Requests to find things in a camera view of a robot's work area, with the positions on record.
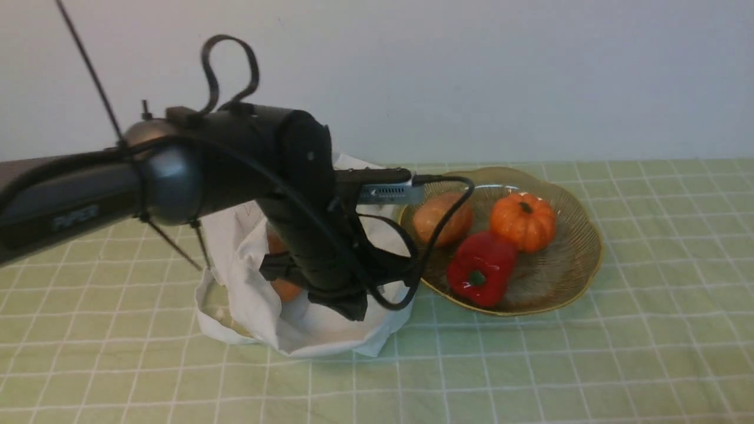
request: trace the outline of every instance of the table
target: table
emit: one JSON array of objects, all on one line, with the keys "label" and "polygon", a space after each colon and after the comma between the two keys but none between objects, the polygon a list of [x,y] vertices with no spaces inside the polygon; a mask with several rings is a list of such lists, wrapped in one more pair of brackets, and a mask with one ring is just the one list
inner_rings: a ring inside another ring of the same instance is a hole
[{"label": "table", "polygon": [[423,287],[378,358],[291,360],[201,335],[201,274],[130,220],[0,269],[0,422],[754,422],[754,159],[502,165],[603,234],[571,305],[496,318]]}]

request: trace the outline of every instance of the white grid line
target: white grid line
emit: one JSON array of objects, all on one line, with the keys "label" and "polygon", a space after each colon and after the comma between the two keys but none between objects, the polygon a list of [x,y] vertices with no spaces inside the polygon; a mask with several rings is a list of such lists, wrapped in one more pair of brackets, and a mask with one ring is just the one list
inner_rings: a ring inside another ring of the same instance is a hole
[{"label": "white grid line", "polygon": [[[231,351],[231,345],[225,344],[225,351],[222,354],[222,365],[220,366],[220,382],[217,386],[217,400],[215,401],[215,417],[213,422],[218,424],[220,418],[220,401],[222,400],[222,386],[225,384],[225,366],[228,364],[228,354]],[[309,365],[309,394],[311,395],[311,365]],[[311,415],[311,397],[309,400],[309,416]]]},{"label": "white grid line", "polygon": [[[673,165],[671,163],[670,166],[677,173],[677,169],[675,168],[675,165]],[[698,212],[699,210],[697,209],[696,204],[694,202],[692,202],[692,204],[694,205],[694,209],[696,209],[697,212]],[[665,206],[660,203],[660,207],[661,207],[661,209],[662,209],[663,214],[665,215],[665,217],[667,217],[667,209],[665,208]],[[678,229],[676,228],[675,224],[673,224],[672,221],[670,223],[670,226],[673,229],[673,232],[675,232],[678,235]],[[690,256],[690,253],[688,252],[688,248],[686,247],[686,245],[683,244],[683,243],[681,243],[681,246],[686,251],[686,254]],[[694,261],[694,269],[696,270],[696,273],[699,275],[699,277],[703,278],[703,274],[699,270],[699,268],[697,267],[696,261]],[[660,269],[660,275],[662,277],[662,280],[663,280],[663,283],[665,284],[665,286],[666,287],[671,287],[671,284],[668,282],[667,276],[665,275],[665,272],[663,271],[663,269]],[[673,305],[676,307],[676,309],[678,309],[679,312],[682,312],[683,310],[681,309],[680,305],[678,304],[676,296],[675,296],[675,294],[672,291],[670,292],[670,299],[673,301]],[[686,329],[688,331],[688,336],[691,338],[691,342],[694,344],[694,350],[696,351],[697,355],[699,355],[699,357],[700,357],[700,359],[702,361],[702,364],[704,365],[707,373],[709,373],[710,375],[714,375],[714,372],[712,371],[712,367],[710,366],[710,363],[708,362],[708,360],[706,359],[706,357],[702,353],[700,344],[699,344],[696,336],[694,335],[693,327],[691,326],[691,323],[688,321],[687,316],[681,313],[680,314],[680,318],[683,320],[683,322],[686,325]],[[717,383],[717,381],[715,381],[714,383],[715,383],[715,386],[716,386],[716,389],[717,389],[718,393],[720,394],[720,398],[722,399],[722,402],[723,402],[723,404],[725,406],[725,409],[727,410],[727,415],[730,416],[731,418],[733,418],[735,420],[735,418],[731,415],[733,413],[733,409],[731,408],[730,401],[725,397],[725,393],[722,391],[722,387],[720,387],[720,385]]]},{"label": "white grid line", "polygon": [[[612,169],[610,168],[610,164],[607,165],[607,168],[608,168],[608,173],[610,174],[610,177],[612,178]],[[617,184],[615,185],[615,188],[616,188],[616,190],[618,190],[619,193],[621,192],[621,188]],[[626,205],[626,207],[628,207],[628,201],[624,199],[623,202]],[[636,220],[634,220],[633,223],[634,223],[634,225],[636,225],[637,228],[639,227],[639,223],[636,222]],[[626,275],[623,273],[623,269],[620,266],[618,267],[618,271],[620,272],[621,277],[624,279],[624,282],[627,282]],[[647,330],[647,334],[649,335],[649,339],[652,342],[652,350],[654,351],[654,356],[656,357],[657,362],[660,363],[660,366],[662,366],[662,371],[663,371],[663,374],[665,374],[665,378],[668,379],[668,378],[670,378],[670,374],[667,371],[667,367],[665,365],[665,362],[662,359],[662,356],[660,356],[660,352],[657,350],[657,340],[655,340],[655,338],[654,338],[654,333],[652,333],[652,329],[649,326],[649,323],[647,322],[646,315],[644,314],[644,311],[642,311],[642,308],[641,308],[641,306],[639,304],[639,301],[637,300],[636,295],[634,294],[634,292],[632,290],[629,290],[629,292],[630,292],[630,295],[631,295],[631,299],[633,300],[634,305],[636,306],[637,310],[639,311],[639,314],[640,314],[640,316],[642,318],[642,321],[644,322],[644,327]],[[670,389],[673,392],[673,397],[675,398],[676,403],[678,404],[678,407],[680,408],[681,412],[683,413],[684,416],[687,416],[686,410],[685,410],[685,406],[684,406],[683,402],[681,402],[681,397],[678,395],[678,392],[676,391],[676,387],[671,384],[670,385]]]},{"label": "white grid line", "polygon": [[[719,187],[717,186],[717,182],[713,181],[713,184],[715,185],[715,187],[717,187],[717,188],[719,189]],[[687,187],[686,187],[685,185],[683,185],[683,182],[681,182],[681,186],[683,187],[683,189],[684,189],[684,190],[685,190],[686,192],[688,192],[688,188],[687,188]],[[732,204],[730,203],[730,201],[728,201],[728,198],[727,198],[727,197],[725,197],[725,193],[722,193],[722,196],[723,196],[723,198],[724,198],[724,199],[725,199],[725,200],[726,200],[726,201],[728,202],[728,206],[730,206],[730,207],[731,207],[731,209],[733,209],[733,205],[732,205]],[[705,224],[706,224],[706,225],[707,225],[707,226],[708,226],[708,227],[709,227],[710,229],[712,229],[712,226],[711,226],[711,225],[709,224],[709,222],[707,222],[707,219],[706,219],[706,217],[705,217],[705,216],[704,216],[704,215],[703,215],[703,214],[701,213],[701,211],[699,210],[699,208],[698,208],[698,206],[697,206],[696,204],[694,204],[694,209],[695,209],[695,210],[696,210],[697,212],[699,212],[699,214],[700,214],[700,215],[702,216],[702,220],[704,221],[704,223],[705,223]],[[740,220],[740,218],[739,218],[739,223],[740,223],[740,224],[741,224],[742,226],[744,226],[744,227],[745,227],[744,223],[743,223],[743,222],[742,222],[742,221]],[[718,246],[718,247],[720,248],[720,250],[721,250],[722,252],[724,252],[724,253],[725,253],[725,258],[726,258],[726,259],[728,260],[728,264],[729,264],[729,265],[730,265],[730,266],[731,266],[731,267],[733,268],[733,270],[734,270],[734,271],[735,271],[735,272],[736,272],[736,273],[738,274],[739,278],[741,278],[741,281],[745,281],[745,280],[746,280],[746,276],[745,276],[745,275],[743,275],[743,274],[741,274],[741,272],[740,272],[740,270],[738,269],[738,267],[737,267],[737,266],[735,266],[735,264],[733,263],[733,260],[732,260],[732,259],[730,258],[730,256],[728,255],[728,252],[727,252],[727,251],[726,251],[726,249],[725,249],[725,248],[723,247],[723,245],[722,245],[722,242],[720,241],[720,239],[719,239],[718,237],[715,237],[715,242],[716,242],[717,246]],[[684,248],[684,249],[687,249],[687,247],[685,246],[685,244],[683,244],[683,243],[682,243],[682,246],[683,246],[683,248]],[[701,271],[701,270],[699,269],[699,265],[698,265],[698,263],[697,263],[697,262],[694,262],[694,269],[696,270],[697,274],[699,275],[699,278],[700,278],[700,280],[702,281],[702,285],[704,286],[704,288],[705,288],[705,291],[707,292],[707,294],[709,294],[709,295],[710,295],[710,297],[712,297],[712,293],[710,293],[710,285],[709,285],[709,284],[707,284],[706,278],[704,277],[704,274],[702,273],[702,271]],[[747,289],[747,290],[749,291],[749,295],[750,295],[750,296],[754,296],[754,293],[753,293],[753,292],[752,292],[752,291],[751,291],[751,290],[749,289],[749,284],[745,284],[745,286],[746,286],[746,289]],[[725,313],[723,313],[723,314],[722,314],[722,316],[723,316],[723,318],[725,318],[725,320],[726,320],[726,321],[728,322],[728,326],[729,326],[729,327],[731,328],[731,331],[733,332],[734,336],[736,337],[736,340],[738,340],[738,341],[740,342],[740,341],[741,341],[741,337],[740,337],[740,334],[738,333],[738,330],[736,329],[736,326],[735,326],[735,325],[733,324],[733,321],[731,321],[730,317],[728,316],[728,313],[727,313],[727,312],[725,312]],[[748,353],[748,352],[747,352],[747,351],[746,351],[745,349],[741,349],[741,351],[742,351],[742,353],[743,353],[743,356],[744,356],[744,357],[746,358],[746,361],[747,361],[747,362],[749,363],[749,367],[750,367],[750,369],[751,369],[752,371],[754,371],[754,361],[753,361],[753,360],[751,359],[751,357],[749,356],[749,353]]]},{"label": "white grid line", "polygon": [[[112,227],[110,227],[110,230],[108,231],[107,234],[108,234],[108,236],[110,234],[112,234]],[[102,253],[105,250],[105,245],[106,244],[107,244],[107,242],[102,243],[102,247],[100,248],[99,254],[97,254],[97,258],[100,258],[102,256]],[[50,281],[50,286],[52,286],[52,282],[55,281],[55,278],[57,277],[57,273],[60,271],[60,268],[63,266],[63,262],[65,261],[65,257],[68,255],[68,252],[70,252],[70,247],[71,247],[71,245],[69,244],[68,248],[66,249],[66,254],[63,255],[63,259],[60,261],[60,264],[58,265],[58,268],[55,271],[55,274],[54,274],[53,278]],[[95,263],[94,266],[92,267],[90,273],[89,273],[89,278],[87,279],[87,283],[84,286],[86,286],[87,284],[91,284],[91,280],[92,280],[92,278],[94,278],[94,273],[95,273],[96,270],[97,270],[97,264]],[[78,297],[78,302],[76,303],[75,310],[78,311],[81,308],[81,303],[83,301],[84,301],[84,291],[82,291],[81,294]],[[42,303],[40,304],[39,307],[41,308],[42,305],[44,305],[44,300],[42,300]],[[68,324],[68,329],[66,330],[66,335],[63,337],[64,341],[67,340],[68,337],[70,336],[71,331],[73,330],[73,325],[74,325],[75,322],[76,322],[76,316],[74,315],[74,316],[71,317],[71,322],[69,322],[69,324]],[[60,356],[60,352],[63,350],[63,346],[64,345],[65,345],[65,343],[60,343],[60,345],[58,346],[58,348],[57,348],[57,350],[55,352],[55,356],[53,357],[53,360],[52,360],[52,369],[55,369],[55,364],[57,363],[57,359]],[[31,422],[34,422],[34,418],[37,415],[37,411],[38,411],[39,407],[41,406],[42,399],[44,399],[44,394],[48,390],[48,388],[50,387],[50,381],[52,381],[52,374],[47,377],[46,381],[44,382],[44,387],[42,388],[41,392],[39,393],[39,398],[37,399],[37,404],[35,406],[34,412],[32,412],[32,417],[30,419]]]},{"label": "white grid line", "polygon": [[443,366],[443,358],[440,354],[442,352],[441,346],[440,346],[440,331],[437,328],[437,307],[435,306],[435,298],[437,296],[432,296],[430,298],[430,302],[432,305],[432,321],[434,322],[434,339],[435,339],[435,347],[437,349],[437,361],[440,363],[440,385],[443,388],[443,403],[445,404],[445,417],[447,424],[451,424],[450,421],[450,404],[448,404],[448,395],[447,395],[447,384],[445,382],[445,368]]},{"label": "white grid line", "polygon": [[[170,266],[171,263],[168,263],[168,265],[165,267],[165,273],[162,277],[162,281],[167,280],[167,275],[170,273]],[[162,299],[162,293],[164,292],[165,286],[160,286],[160,290],[157,293],[157,300],[155,301],[155,307],[160,304],[160,300]],[[155,318],[157,317],[157,311],[152,312],[152,316],[149,319],[149,327],[147,330],[147,339],[152,334],[152,329],[155,326]],[[148,343],[144,343],[144,346],[142,347],[142,351],[139,353],[139,363],[137,367],[141,369],[141,367],[144,365],[144,356],[146,355],[146,347]],[[126,414],[128,412],[128,407],[131,405],[133,394],[136,392],[136,385],[139,382],[139,375],[137,374],[136,377],[133,379],[133,383],[131,383],[131,390],[128,393],[128,399],[126,400],[126,409],[123,411],[123,415],[121,416],[121,424],[125,423],[126,420]]]},{"label": "white grid line", "polygon": [[[142,235],[146,234],[146,230],[147,230],[147,226],[144,226]],[[143,241],[139,241],[139,245],[136,247],[136,253],[135,253],[134,257],[139,257],[139,252],[141,252],[142,245],[143,245]],[[126,276],[126,281],[128,281],[128,279],[131,277],[131,272],[133,272],[134,264],[136,264],[136,262],[131,263],[131,266],[128,269],[128,275]],[[118,297],[118,305],[115,307],[116,309],[120,309],[121,308],[121,305],[123,304],[123,298],[125,297],[125,294],[126,294],[126,287],[123,287],[121,289],[121,294]],[[95,373],[96,373],[97,367],[100,364],[100,358],[103,356],[103,353],[105,351],[105,346],[107,346],[107,342],[110,340],[110,335],[112,334],[112,329],[115,328],[116,316],[117,315],[114,314],[110,318],[110,325],[107,327],[107,332],[105,333],[105,338],[102,341],[102,345],[100,346],[100,351],[97,353],[97,357],[94,359],[94,366],[92,366],[92,372],[91,372],[91,375],[89,376],[89,382],[87,383],[87,388],[84,390],[84,397],[83,397],[83,399],[81,401],[81,407],[78,409],[78,412],[76,413],[76,418],[74,418],[74,422],[77,422],[78,419],[81,417],[81,412],[83,411],[84,404],[86,404],[87,397],[89,396],[89,392],[91,391],[92,384],[94,383],[94,376],[96,375]],[[121,416],[121,421],[123,419],[125,419],[126,409],[127,408],[123,409],[123,414]]]},{"label": "white grid line", "polygon": [[270,381],[270,359],[272,357],[272,348],[267,348],[267,367],[265,369],[265,385],[262,387],[262,406],[259,407],[259,424],[265,421],[265,403],[267,401],[267,385]]},{"label": "white grid line", "polygon": [[[13,283],[11,284],[11,288],[12,288],[12,287],[16,287],[16,284],[18,284],[18,281],[19,281],[19,280],[21,279],[21,272],[23,272],[23,270],[20,270],[20,271],[19,271],[19,272],[18,272],[18,273],[16,274],[16,276],[14,277]],[[3,301],[2,301],[2,304],[0,304],[0,311],[1,311],[1,310],[3,310],[3,308],[5,307],[5,303],[6,303],[7,301],[8,301],[8,297],[10,297],[10,295],[6,296],[6,297],[5,297],[4,299],[3,299]],[[11,360],[10,360],[10,361],[8,362],[8,369],[7,369],[7,372],[8,372],[8,373],[10,373],[10,372],[11,372],[11,370],[13,370],[13,363],[14,363],[14,362],[16,361],[16,357],[18,356],[19,352],[21,351],[21,349],[22,349],[22,347],[23,347],[23,343],[24,343],[24,341],[26,341],[26,339],[28,339],[28,338],[29,338],[29,332],[31,332],[31,330],[32,330],[32,326],[33,326],[33,323],[29,323],[29,329],[28,329],[28,330],[26,331],[26,333],[24,334],[24,336],[23,336],[23,338],[22,338],[22,341],[21,341],[21,343],[18,343],[18,347],[17,347],[17,349],[16,349],[16,352],[14,353],[13,357],[11,358]],[[15,345],[16,345],[15,343],[10,343],[10,344],[9,344],[9,346],[10,346],[10,347],[13,347],[13,346],[15,346]],[[2,392],[3,392],[3,388],[5,387],[5,380],[6,380],[6,379],[7,379],[7,378],[5,378],[5,377],[4,377],[4,378],[2,379],[2,381],[0,382],[0,393],[2,393]]]},{"label": "white grid line", "polygon": [[534,376],[534,367],[532,367],[532,358],[529,356],[529,349],[526,346],[526,337],[524,337],[523,328],[521,327],[521,319],[516,317],[516,323],[518,324],[518,333],[521,336],[521,343],[523,346],[523,357],[526,360],[526,366],[529,368],[529,379],[532,381],[532,390],[534,391],[534,397],[537,400],[537,407],[539,408],[539,416],[543,421],[545,420],[544,406],[542,405],[542,399],[539,395],[539,385],[537,379]]}]

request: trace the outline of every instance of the pepper stem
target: pepper stem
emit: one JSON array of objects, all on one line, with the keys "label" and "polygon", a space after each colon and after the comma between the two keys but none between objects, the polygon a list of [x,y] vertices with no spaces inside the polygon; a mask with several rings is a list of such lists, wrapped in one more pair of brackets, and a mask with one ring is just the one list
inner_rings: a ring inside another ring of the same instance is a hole
[{"label": "pepper stem", "polygon": [[526,203],[525,201],[520,201],[519,205],[521,206],[521,210],[523,210],[524,212],[526,212],[528,214],[531,214],[531,213],[534,212],[534,210],[532,209],[532,207],[528,203]]},{"label": "pepper stem", "polygon": [[469,284],[473,286],[484,285],[486,281],[487,279],[484,278],[484,274],[478,269],[475,269],[469,273]]}]

